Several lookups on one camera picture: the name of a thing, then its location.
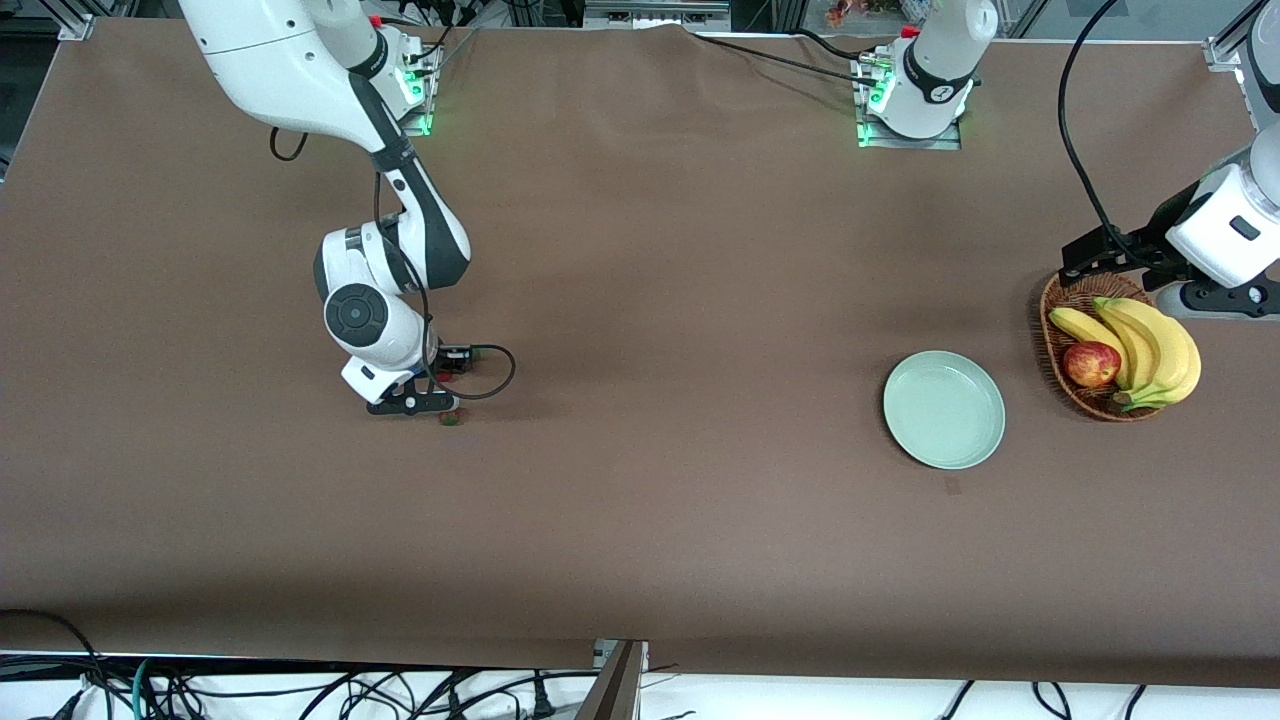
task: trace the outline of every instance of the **black cable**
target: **black cable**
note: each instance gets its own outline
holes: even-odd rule
[[[51,720],[72,720],[72,716],[76,715],[76,706],[79,705],[79,698],[83,696],[84,691],[76,691],[76,694],[67,698],[67,702],[58,708],[58,712],[54,712]]]
[[[411,708],[417,707],[417,697],[413,696],[413,685],[408,684],[408,680],[404,679],[403,673],[397,673],[396,676],[399,678],[401,684],[404,685],[404,692],[408,693],[410,707]]]
[[[172,680],[169,680],[169,693],[170,697],[174,693],[178,694],[178,700],[182,701],[182,706],[187,710],[187,717],[189,717],[191,720],[204,720],[205,701],[200,700],[200,696],[191,693],[191,687],[187,684],[186,678],[175,676]],[[195,706],[191,705],[191,700],[187,700],[188,694],[191,694],[191,700],[196,701]]]
[[[385,678],[383,678],[381,680],[378,680],[376,683],[372,683],[372,684],[364,683],[361,680],[352,680],[351,683],[348,683],[348,685],[357,685],[357,687],[362,688],[364,692],[361,692],[358,696],[355,696],[353,693],[351,693],[348,691],[347,700],[351,702],[351,705],[346,706],[346,710],[340,715],[340,717],[347,717],[351,714],[351,711],[355,710],[355,707],[357,705],[360,705],[365,700],[371,700],[374,702],[381,702],[383,705],[387,705],[389,707],[398,708],[397,712],[396,712],[397,717],[399,717],[399,710],[403,710],[404,712],[413,712],[413,707],[417,703],[404,705],[396,696],[388,694],[388,693],[385,693],[385,692],[383,692],[383,691],[379,689],[381,685],[385,685],[387,683],[389,683],[390,680],[393,680],[396,678],[401,678],[402,682],[404,680],[404,678],[402,676],[401,673],[390,673]],[[404,683],[404,687],[408,688],[408,683]]]
[[[951,707],[948,707],[947,711],[942,714],[942,717],[938,717],[938,720],[952,720],[956,716],[956,711],[960,710],[960,703],[964,702],[964,696],[969,694],[969,691],[973,689],[974,682],[975,680],[965,680],[964,684],[960,685],[960,692],[957,692],[956,697],[951,701]]]
[[[169,717],[177,717],[177,715],[173,711],[173,696],[174,694],[177,694],[177,693],[173,692],[173,680],[170,679],[169,680],[169,692],[166,693],[166,697],[165,697],[165,702],[169,705]]]
[[[338,678],[337,680],[325,685],[319,694],[311,698],[311,702],[308,702],[307,706],[302,710],[302,715],[298,715],[298,720],[307,720],[307,716],[311,715],[316,707],[320,707],[320,703],[324,702],[324,698],[332,696],[334,691],[347,684],[347,680],[351,680],[358,674],[360,673],[347,673],[343,676]]]
[[[440,37],[439,37],[439,40],[435,41],[435,45],[428,47],[426,50],[419,53],[417,55],[410,55],[408,56],[408,61],[410,63],[416,63],[416,61],[421,60],[422,58],[429,58],[431,55],[431,53],[435,53],[436,50],[439,50],[440,46],[444,45],[444,38],[449,37],[449,31],[451,29],[453,29],[453,26],[444,26],[444,32],[440,33]]]
[[[150,676],[143,675],[143,678],[142,678],[142,688],[141,689],[142,689],[142,694],[141,694],[142,702],[145,705],[147,705],[148,707],[151,707],[151,712],[147,715],[148,717],[156,717],[156,720],[168,720],[168,719],[173,717],[172,712],[170,714],[165,714],[164,706],[160,703],[160,698],[156,697],[156,689],[151,684]]]
[[[1084,193],[1089,196],[1089,204],[1093,205],[1093,211],[1098,215],[1098,220],[1102,223],[1103,231],[1107,237],[1114,242],[1124,254],[1143,268],[1148,270],[1165,272],[1174,269],[1176,264],[1166,263],[1161,266],[1157,263],[1151,263],[1147,259],[1139,256],[1129,240],[1124,237],[1124,233],[1111,224],[1111,218],[1107,217],[1106,209],[1102,206],[1102,200],[1098,199],[1097,190],[1093,188],[1093,181],[1089,179],[1089,173],[1084,170],[1084,164],[1080,163],[1080,156],[1075,154],[1075,145],[1071,142],[1071,133],[1066,129],[1066,86],[1071,77],[1071,68],[1075,67],[1075,56],[1080,54],[1080,47],[1084,46],[1085,38],[1093,32],[1093,27],[1098,24],[1098,20],[1107,14],[1107,10],[1116,4],[1117,0],[1106,0],[1098,8],[1089,22],[1084,23],[1084,29],[1080,31],[1079,37],[1071,45],[1071,51],[1066,55],[1066,64],[1062,65],[1062,77],[1057,83],[1057,131],[1062,136],[1062,146],[1066,149],[1066,156],[1071,161],[1071,167],[1075,168],[1075,174],[1080,177],[1080,184],[1084,186]]]
[[[566,670],[563,673],[543,673],[540,676],[544,680],[556,680],[561,678],[595,678],[598,675],[599,671],[596,670]],[[495,694],[502,694],[503,692],[509,691],[511,688],[527,685],[529,683],[532,682],[534,682],[532,676],[525,678],[524,680],[513,680],[511,683],[507,683],[506,685],[493,688],[492,691],[485,691],[477,696],[462,701],[462,705],[460,705],[457,710],[451,710],[448,707],[439,707],[434,710],[428,710],[424,712],[424,715],[448,712],[449,715],[444,720],[458,720],[463,712],[466,712],[470,707],[475,706],[476,703],[484,702]]]
[[[1039,692],[1039,683],[1032,683],[1032,692],[1036,693],[1036,702],[1041,703],[1041,707],[1048,711],[1050,715],[1057,717],[1057,720],[1071,720],[1071,705],[1066,702],[1066,693],[1062,692],[1062,685],[1057,683],[1050,683],[1050,685],[1053,685],[1053,692],[1056,692],[1057,698],[1062,701],[1062,711],[1060,712],[1044,700],[1044,696]]]
[[[525,711],[524,711],[522,707],[520,707],[520,698],[516,697],[516,693],[508,692],[508,691],[502,691],[502,694],[509,697],[512,701],[516,702],[516,720],[525,720],[525,717],[524,717]]]
[[[1138,706],[1138,701],[1142,698],[1142,693],[1147,692],[1147,685],[1138,685],[1129,696],[1128,705],[1124,706],[1124,720],[1133,720],[1133,708]]]
[[[122,703],[124,703],[125,707],[129,708],[131,714],[133,712],[133,706],[129,702],[128,696],[125,696],[123,691],[111,687],[109,683],[104,683],[97,676],[97,674],[96,674],[97,671],[96,671],[96,667],[95,667],[93,662],[90,662],[87,660],[72,659],[72,657],[49,657],[49,656],[41,656],[41,655],[10,655],[10,656],[5,656],[5,657],[0,657],[0,667],[20,667],[23,665],[32,665],[32,666],[37,667],[36,670],[31,670],[31,673],[36,674],[36,676],[33,679],[45,679],[44,675],[42,675],[42,673],[46,669],[49,669],[50,666],[52,666],[52,667],[69,666],[69,667],[76,667],[76,669],[79,669],[79,670],[90,670],[90,673],[86,673],[84,676],[88,678],[90,684],[92,687],[102,689],[104,693],[108,694],[108,696],[114,696],[116,700],[119,700]],[[104,667],[110,667],[110,664],[104,659],[102,666]],[[128,685],[132,682],[132,679],[128,678],[128,676],[125,676],[123,673],[111,673],[110,670],[108,670],[106,675],[110,679],[116,680],[119,683],[123,683],[125,685]],[[27,680],[27,679],[28,678],[26,676],[26,674],[23,671],[18,671],[18,673],[10,673],[10,674],[4,675],[3,682],[6,682],[6,683],[9,683],[9,682],[23,682],[23,680]]]
[[[449,689],[457,687],[460,683],[467,680],[468,678],[477,675],[479,673],[480,673],[479,670],[454,670],[453,673],[449,674],[448,678],[440,680],[440,684],[435,685],[431,689],[431,692],[426,693],[426,698],[422,700],[422,703],[419,705],[417,708],[415,708],[413,712],[411,712],[406,720],[417,720],[417,717],[421,717],[428,712],[448,712],[449,710],[448,707],[440,710],[430,710],[430,706],[436,700],[444,697],[449,692]]]
[[[282,163],[292,163],[293,160],[297,160],[298,155],[302,155],[302,147],[306,146],[307,137],[311,136],[308,132],[302,133],[302,137],[298,140],[298,146],[293,149],[293,152],[291,155],[280,155],[280,151],[275,149],[275,136],[278,135],[280,135],[280,128],[273,127],[268,146],[271,149],[271,156]]]
[[[280,697],[280,696],[287,696],[287,694],[310,693],[310,692],[323,691],[326,687],[329,687],[329,685],[312,685],[312,687],[307,687],[307,688],[291,688],[291,689],[287,689],[287,691],[257,691],[257,692],[244,692],[244,693],[219,693],[219,692],[196,689],[196,688],[192,688],[189,684],[187,684],[187,692],[189,692],[191,694],[196,696],[197,698],[198,697]]]
[[[38,618],[41,620],[61,625],[64,630],[76,635],[77,642],[79,642],[81,647],[84,648],[84,652],[88,655],[90,661],[93,664],[93,670],[97,673],[97,676],[102,682],[102,685],[106,685],[110,682],[106,671],[102,670],[102,664],[99,660],[97,651],[93,650],[92,644],[90,644],[88,638],[84,637],[84,633],[82,633],[79,628],[73,625],[72,621],[68,620],[67,618],[63,618],[61,615],[56,615],[54,612],[46,612],[44,610],[32,610],[28,607],[3,609],[0,610],[0,618]],[[106,720],[113,720],[115,717],[115,703],[111,702],[111,692],[106,691],[102,693],[102,696],[106,698]]]
[[[812,41],[817,42],[818,45],[820,45],[822,49],[826,50],[827,53],[831,53],[832,55],[835,55],[837,58],[844,58],[846,60],[856,60],[858,56],[861,55],[861,53],[846,53],[846,51],[841,50],[840,47],[836,47],[835,45],[827,42],[827,40],[824,37],[822,37],[820,35],[818,35],[817,32],[805,29],[803,27],[797,27],[797,28],[792,29],[791,32],[788,32],[787,35],[801,35],[804,37],[808,37],[809,40],[812,40]]]
[[[532,720],[545,720],[556,715],[556,706],[547,694],[547,683],[540,670],[534,670],[534,716]]]
[[[801,70],[809,70],[812,73],[818,73],[822,76],[829,76],[840,79],[847,79],[849,82],[874,86],[876,81],[868,77],[856,77],[849,73],[837,73],[836,70],[828,70],[827,68],[819,68],[815,65],[808,65],[805,63],[799,63],[796,60],[790,60],[787,58],[780,58],[777,55],[769,55],[768,53],[760,53],[759,50],[753,50],[750,47],[742,47],[741,45],[733,45],[732,42],[724,42],[714,37],[708,37],[705,35],[694,33],[694,37],[701,40],[703,42],[710,42],[712,45],[719,45],[721,47],[728,47],[730,50],[737,50],[739,53],[746,53],[748,55],[755,55],[756,58],[764,58],[765,60],[773,60],[776,63],[782,63],[783,65],[791,65],[792,68],[800,68]]]
[[[365,684],[365,683],[362,683],[360,680],[356,680],[356,679],[349,680],[347,683],[347,700],[344,700],[342,702],[342,708],[338,711],[338,720],[349,720],[352,711],[356,710],[356,706],[360,705],[361,702],[365,702],[365,701],[376,702],[376,703],[379,703],[379,705],[381,705],[384,707],[392,708],[392,712],[396,715],[396,720],[399,720],[399,711],[401,711],[401,708],[397,707],[390,701],[384,700],[383,697],[376,697],[374,694],[374,693],[378,693],[378,687],[381,685],[381,684],[384,684],[384,683],[387,683],[388,680],[390,680],[392,676],[393,675],[387,675],[385,678],[383,678],[381,680],[374,683],[372,685]],[[352,687],[364,688],[364,692],[360,693],[358,696],[356,696],[353,692],[351,692]]]
[[[383,232],[381,196],[383,196],[383,176],[380,173],[374,173],[374,220],[375,224],[378,225],[379,233]],[[413,283],[417,284],[417,292],[422,300],[422,357],[425,359],[426,346],[431,340],[431,305],[430,301],[426,299],[426,283],[424,283],[422,278],[419,277],[417,268],[415,268],[413,263],[410,261],[408,254],[404,252],[404,249],[402,249],[398,242],[392,242],[392,245],[399,252],[401,259],[404,260],[404,266],[408,268],[410,274],[413,275]],[[509,364],[509,369],[507,370],[507,377],[503,378],[503,380],[490,391],[480,393],[467,393],[449,388],[440,380],[435,379],[435,373],[433,373],[430,368],[424,368],[424,374],[426,375],[428,392],[439,388],[440,392],[443,392],[444,395],[448,395],[449,397],[457,400],[489,400],[490,397],[507,389],[511,382],[516,379],[516,355],[512,351],[507,350],[500,345],[493,345],[493,343],[471,345],[470,347],[472,350],[497,350],[498,352],[506,355],[507,363]]]

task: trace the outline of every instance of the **mounting plate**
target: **mounting plate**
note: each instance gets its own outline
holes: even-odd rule
[[[422,41],[413,37],[417,47],[413,53],[422,51]],[[406,79],[404,86],[415,97],[424,97],[422,104],[401,118],[401,129],[410,137],[422,137],[431,135],[431,120],[435,117],[435,95],[440,90],[440,63],[444,60],[444,47],[436,47],[430,55],[419,60],[411,69],[426,70],[421,78]]]
[[[849,61],[849,70],[854,77],[867,77],[878,85],[869,87],[860,83],[854,86],[854,109],[858,113],[858,146],[859,147],[900,147],[909,150],[960,150],[960,122],[951,120],[942,135],[928,140],[915,140],[897,135],[878,115],[868,110],[872,96],[883,92],[888,77],[892,77],[893,58],[890,55],[888,45],[881,45],[874,50],[863,53],[856,60]]]

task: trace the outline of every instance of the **white floor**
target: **white floor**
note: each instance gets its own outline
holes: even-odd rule
[[[201,678],[193,688],[211,692],[256,692],[321,685],[337,674],[250,675]],[[370,675],[370,679],[380,678]],[[419,701],[444,679],[444,673],[408,675]],[[463,683],[467,697],[503,683],[527,678],[529,673],[490,671]],[[557,720],[572,716],[590,687],[590,678],[547,683],[553,705],[562,710]],[[645,675],[640,720],[669,720],[694,711],[691,720],[938,720],[946,712],[959,680],[865,680],[827,678],[773,678],[749,675]],[[45,680],[0,683],[0,720],[49,717],[69,698],[79,683]],[[404,688],[388,683],[380,689],[407,701]],[[1051,702],[1052,688],[1043,687]],[[1065,684],[1073,720],[1123,720],[1133,685]],[[513,691],[525,712],[532,708],[532,685]],[[316,692],[266,698],[205,698],[206,720],[294,720]],[[308,720],[335,720],[344,691],[333,693]],[[468,720],[512,720],[515,701],[497,696],[468,710]],[[74,720],[105,720],[100,691],[81,698]],[[131,720],[123,703],[115,717]],[[1037,705],[1029,683],[979,682],[969,692],[956,720],[1053,720]],[[1142,697],[1133,720],[1268,720],[1280,719],[1280,691],[1152,687]],[[364,702],[351,720],[394,720],[389,707]]]

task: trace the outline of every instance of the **power cable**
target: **power cable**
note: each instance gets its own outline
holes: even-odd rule
[[[1102,206],[1102,200],[1098,199],[1098,192],[1093,187],[1093,181],[1089,179],[1089,173],[1084,170],[1084,164],[1080,163],[1080,156],[1075,152],[1075,145],[1071,142],[1071,133],[1066,129],[1066,87],[1068,81],[1071,78],[1071,68],[1075,67],[1075,56],[1080,54],[1080,47],[1084,46],[1084,41],[1093,32],[1093,27],[1098,24],[1098,20],[1107,14],[1107,10],[1116,4],[1117,0],[1106,0],[1098,6],[1098,10],[1093,13],[1089,22],[1084,23],[1084,29],[1080,31],[1079,37],[1071,45],[1071,51],[1066,55],[1066,64],[1062,65],[1062,77],[1057,83],[1057,131],[1062,136],[1062,146],[1066,149],[1066,156],[1071,161],[1071,167],[1075,168],[1075,174],[1080,177],[1080,184],[1084,186],[1084,193],[1089,196],[1089,204],[1093,205],[1093,211],[1098,215],[1098,220],[1102,223],[1103,232],[1107,237],[1121,249],[1124,254],[1143,268],[1156,272],[1167,272],[1176,268],[1175,263],[1166,261],[1165,265],[1158,263],[1151,263],[1146,258],[1138,255],[1129,242],[1129,240],[1111,224],[1111,218],[1107,217],[1106,209]]]
[[[557,679],[561,679],[561,678],[595,678],[598,675],[599,675],[599,671],[596,671],[596,670],[564,670],[562,673],[541,673],[538,676],[540,676],[543,680],[557,680]],[[512,680],[511,683],[507,683],[504,685],[499,685],[499,687],[493,688],[490,691],[485,691],[485,692],[483,692],[480,694],[472,696],[472,697],[462,701],[462,703],[458,705],[456,708],[449,708],[449,707],[429,708],[429,710],[422,710],[421,715],[435,715],[435,714],[439,714],[439,712],[448,712],[448,716],[444,720],[461,720],[462,714],[466,712],[472,706],[475,706],[476,703],[484,702],[484,701],[486,701],[486,700],[489,700],[489,698],[492,698],[492,697],[494,697],[497,694],[502,694],[503,692],[509,691],[512,688],[517,688],[520,685],[527,685],[529,683],[532,683],[532,682],[534,682],[534,676],[529,676],[529,678],[525,678],[522,680]],[[410,716],[408,720],[413,720],[413,717],[416,717],[416,716]]]
[[[308,132],[302,133],[302,137],[298,138],[298,146],[293,149],[293,152],[291,152],[288,155],[282,155],[280,151],[275,149],[275,137],[278,135],[280,135],[280,128],[273,127],[271,128],[271,136],[268,140],[268,147],[270,147],[270,150],[271,150],[271,156],[275,158],[276,160],[282,161],[282,163],[292,163],[292,161],[297,160],[298,155],[302,155],[302,149],[306,146],[307,138],[311,137],[311,133],[308,133]]]
[[[408,61],[410,63],[416,63],[416,61],[421,60],[422,58],[430,58],[431,53],[435,53],[436,50],[440,49],[442,45],[444,45],[444,40],[447,37],[449,37],[449,31],[452,31],[452,29],[453,29],[453,26],[444,26],[444,32],[440,33],[439,38],[436,38],[435,45],[431,45],[430,47],[428,47],[426,50],[419,53],[417,55],[410,55],[408,56]]]
[[[708,37],[705,35],[694,33],[694,37],[701,40],[703,42],[709,42],[712,45],[719,45],[721,47],[728,47],[730,50],[736,50],[739,53],[746,53],[748,55],[755,55],[756,58],[764,58],[765,60],[773,60],[774,63],[782,63],[783,65],[791,65],[792,68],[800,68],[801,70],[809,70],[812,73],[818,73],[820,76],[828,76],[833,78],[846,79],[856,85],[874,86],[876,81],[867,77],[856,77],[849,73],[837,73],[836,70],[828,70],[827,68],[819,68],[817,65],[809,65],[806,63],[800,63],[791,60],[788,58],[780,58],[778,55],[771,55],[768,53],[762,53],[759,50],[753,50],[751,47],[744,47],[741,45],[733,45],[732,42],[724,42],[723,40],[716,37]]]
[[[61,615],[56,615],[54,612],[46,612],[44,610],[32,610],[28,607],[3,609],[0,610],[0,619],[3,618],[38,618],[41,620],[46,620],[49,623],[60,625],[64,630],[74,635],[76,641],[79,642],[81,647],[84,648],[84,652],[88,655],[90,661],[93,664],[93,670],[95,673],[97,673],[97,678],[99,680],[101,680],[102,685],[106,687],[110,683],[110,678],[102,669],[102,664],[99,660],[97,651],[93,650],[92,644],[90,644],[88,638],[84,637],[84,633],[82,633],[79,628],[73,625],[70,620],[63,618]],[[104,692],[104,697],[106,698],[106,720],[113,720],[115,717],[115,710],[114,710],[115,703],[111,702],[111,692],[110,691]]]
[[[1133,694],[1129,696],[1129,702],[1124,706],[1124,720],[1133,720],[1133,708],[1138,706],[1138,701],[1142,700],[1142,693],[1147,692],[1147,685],[1138,685]]]
[[[805,29],[803,27],[792,29],[790,35],[799,35],[803,37],[808,37],[809,40],[817,42],[827,53],[831,53],[837,58],[844,58],[845,60],[856,60],[858,56],[861,55],[861,53],[865,53],[865,50],[863,50],[861,53],[847,53],[845,50],[841,50],[840,47],[836,47],[835,45],[827,42],[826,37],[818,35],[817,32]]]
[[[956,697],[951,701],[951,707],[948,707],[947,711],[942,714],[942,717],[938,717],[938,720],[954,720],[956,711],[960,710],[960,703],[964,702],[964,696],[969,694],[969,691],[973,689],[974,682],[975,680],[965,680],[964,684],[960,685],[960,692],[957,692]]]
[[[1039,683],[1032,683],[1032,692],[1036,693],[1036,702],[1041,703],[1050,715],[1057,717],[1057,720],[1071,720],[1071,703],[1066,702],[1066,693],[1062,692],[1062,685],[1057,683],[1050,683],[1053,687],[1053,692],[1057,693],[1057,700],[1062,702],[1062,710],[1059,711],[1056,707],[1044,700],[1044,696],[1039,692]]]

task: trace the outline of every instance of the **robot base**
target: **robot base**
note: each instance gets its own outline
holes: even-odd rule
[[[854,108],[858,113],[859,147],[900,147],[909,150],[960,150],[960,122],[951,120],[947,129],[937,137],[915,140],[897,135],[879,117],[868,110],[868,105],[879,100],[876,95],[883,92],[887,85],[886,74],[893,70],[893,56],[888,45],[863,53],[856,60],[849,61],[854,77],[868,77],[878,82],[876,87],[854,85]]]
[[[422,41],[412,35],[407,37],[407,50],[422,54]],[[440,91],[440,63],[444,60],[444,47],[436,47],[430,54],[406,67],[404,87],[412,94],[412,100],[421,100],[401,118],[399,126],[410,137],[431,135],[431,120],[435,118],[435,96]]]
[[[453,375],[468,373],[475,365],[475,350],[467,345],[442,345],[431,368],[420,372],[398,388],[393,388],[379,402],[369,402],[365,409],[370,415],[417,415],[419,413],[438,413],[444,425],[457,425],[462,420],[461,401],[440,388],[440,383],[453,379]],[[429,389],[421,392],[420,380],[426,380]]]

